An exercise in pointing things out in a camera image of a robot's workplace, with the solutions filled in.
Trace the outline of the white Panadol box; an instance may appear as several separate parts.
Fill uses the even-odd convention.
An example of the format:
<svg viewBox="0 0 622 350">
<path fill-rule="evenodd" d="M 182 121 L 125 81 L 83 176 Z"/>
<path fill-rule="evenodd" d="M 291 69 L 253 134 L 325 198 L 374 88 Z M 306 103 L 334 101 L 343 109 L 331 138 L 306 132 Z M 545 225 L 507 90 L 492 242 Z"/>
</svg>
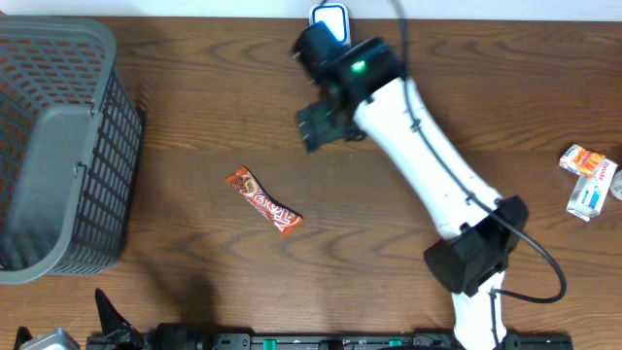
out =
<svg viewBox="0 0 622 350">
<path fill-rule="evenodd" d="M 566 211 L 585 222 L 599 216 L 617 167 L 616 162 L 604 159 L 592 178 L 580 175 Z"/>
</svg>

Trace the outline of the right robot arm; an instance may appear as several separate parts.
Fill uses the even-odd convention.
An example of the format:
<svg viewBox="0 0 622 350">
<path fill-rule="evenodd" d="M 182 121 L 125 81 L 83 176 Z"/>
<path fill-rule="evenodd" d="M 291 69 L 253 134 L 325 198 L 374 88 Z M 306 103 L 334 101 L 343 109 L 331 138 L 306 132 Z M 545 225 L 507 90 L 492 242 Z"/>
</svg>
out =
<svg viewBox="0 0 622 350">
<path fill-rule="evenodd" d="M 456 340 L 465 349 L 501 347 L 507 330 L 498 297 L 509 255 L 524 238 L 524 201 L 502 197 L 467 164 L 382 39 L 349 48 L 310 28 L 293 54 L 327 96 L 296 114 L 306 150 L 369 137 L 385 152 L 440 236 L 424 260 L 451 294 Z"/>
</svg>

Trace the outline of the orange juice carton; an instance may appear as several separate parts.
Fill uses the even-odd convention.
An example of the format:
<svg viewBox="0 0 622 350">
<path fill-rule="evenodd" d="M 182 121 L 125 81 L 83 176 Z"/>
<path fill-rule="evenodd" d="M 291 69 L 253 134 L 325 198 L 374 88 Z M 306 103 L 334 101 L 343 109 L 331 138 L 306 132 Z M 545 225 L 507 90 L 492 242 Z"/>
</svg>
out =
<svg viewBox="0 0 622 350">
<path fill-rule="evenodd" d="M 605 155 L 572 144 L 560 157 L 559 166 L 579 176 L 593 178 Z"/>
</svg>

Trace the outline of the green lid jar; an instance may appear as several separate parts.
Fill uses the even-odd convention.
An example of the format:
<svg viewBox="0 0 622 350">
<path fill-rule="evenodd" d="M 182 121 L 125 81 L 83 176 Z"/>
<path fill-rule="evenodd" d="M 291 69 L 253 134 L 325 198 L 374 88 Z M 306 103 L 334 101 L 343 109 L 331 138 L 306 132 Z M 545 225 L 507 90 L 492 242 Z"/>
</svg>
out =
<svg viewBox="0 0 622 350">
<path fill-rule="evenodd" d="M 622 170 L 613 176 L 609 190 L 615 198 L 622 200 Z"/>
</svg>

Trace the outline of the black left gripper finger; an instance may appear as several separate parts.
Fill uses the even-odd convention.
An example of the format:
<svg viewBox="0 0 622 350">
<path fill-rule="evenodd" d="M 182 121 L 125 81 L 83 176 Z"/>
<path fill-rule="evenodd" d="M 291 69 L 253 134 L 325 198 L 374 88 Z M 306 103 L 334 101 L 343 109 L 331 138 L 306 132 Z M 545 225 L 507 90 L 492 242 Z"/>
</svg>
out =
<svg viewBox="0 0 622 350">
<path fill-rule="evenodd" d="M 124 317 L 120 315 L 106 294 L 99 288 L 95 290 L 103 339 L 106 348 L 145 348 L 146 341 Z"/>
<path fill-rule="evenodd" d="M 28 341 L 32 340 L 33 336 L 31 335 L 29 329 L 27 327 L 19 327 L 17 329 L 16 340 L 14 344 L 14 350 L 19 350 L 22 345 L 26 344 Z"/>
</svg>

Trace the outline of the red chocolate bar wrapper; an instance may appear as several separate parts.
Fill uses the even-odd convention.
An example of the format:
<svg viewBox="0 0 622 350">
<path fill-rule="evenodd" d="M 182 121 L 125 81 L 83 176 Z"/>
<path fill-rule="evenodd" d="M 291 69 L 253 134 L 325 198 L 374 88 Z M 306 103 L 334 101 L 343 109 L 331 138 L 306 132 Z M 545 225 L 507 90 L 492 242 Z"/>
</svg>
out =
<svg viewBox="0 0 622 350">
<path fill-rule="evenodd" d="M 303 223 L 303 217 L 274 199 L 248 167 L 240 167 L 226 177 L 225 182 L 242 194 L 283 235 L 289 235 Z"/>
</svg>

